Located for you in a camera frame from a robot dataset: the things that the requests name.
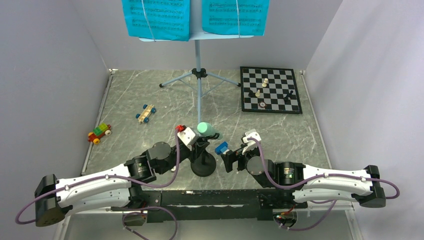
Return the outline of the black microphone stand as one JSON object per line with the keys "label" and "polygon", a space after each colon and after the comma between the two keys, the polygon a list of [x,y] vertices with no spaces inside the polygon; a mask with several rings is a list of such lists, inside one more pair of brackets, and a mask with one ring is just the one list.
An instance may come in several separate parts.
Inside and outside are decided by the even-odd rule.
{"label": "black microphone stand", "polygon": [[214,156],[206,150],[210,145],[209,140],[215,139],[215,136],[201,136],[192,144],[190,167],[192,172],[199,177],[208,177],[216,170],[216,160]]}

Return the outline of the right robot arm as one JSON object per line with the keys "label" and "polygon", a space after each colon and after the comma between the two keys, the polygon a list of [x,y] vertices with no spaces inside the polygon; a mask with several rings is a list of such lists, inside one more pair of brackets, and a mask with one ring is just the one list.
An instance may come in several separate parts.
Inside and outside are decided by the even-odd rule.
{"label": "right robot arm", "polygon": [[231,172],[233,164],[237,163],[237,170],[246,170],[262,188],[279,189],[275,199],[282,208],[291,204],[333,200],[357,202],[365,208],[386,206],[386,195],[378,181],[380,172],[375,165],[347,171],[299,162],[273,162],[262,160],[258,148],[242,153],[241,149],[232,151],[225,147],[216,149],[215,153],[222,158],[226,172]]}

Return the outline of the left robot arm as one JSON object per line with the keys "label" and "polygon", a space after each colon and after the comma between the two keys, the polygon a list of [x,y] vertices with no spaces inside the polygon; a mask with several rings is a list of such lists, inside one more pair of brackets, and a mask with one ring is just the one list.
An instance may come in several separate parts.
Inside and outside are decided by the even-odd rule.
{"label": "left robot arm", "polygon": [[142,187],[153,188],[164,174],[188,159],[193,164],[203,152],[195,144],[157,142],[142,154],[110,169],[74,178],[45,175],[35,193],[35,225],[51,226],[75,213],[117,207],[137,210],[145,202]]}

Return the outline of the green toy microphone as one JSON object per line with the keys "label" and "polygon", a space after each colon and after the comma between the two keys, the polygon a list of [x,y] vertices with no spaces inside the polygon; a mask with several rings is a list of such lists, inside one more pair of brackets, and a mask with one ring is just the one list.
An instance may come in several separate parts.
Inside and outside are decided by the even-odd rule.
{"label": "green toy microphone", "polygon": [[223,138],[223,134],[208,122],[198,123],[196,129],[199,134],[204,137],[214,137],[217,134],[218,140],[221,140]]}

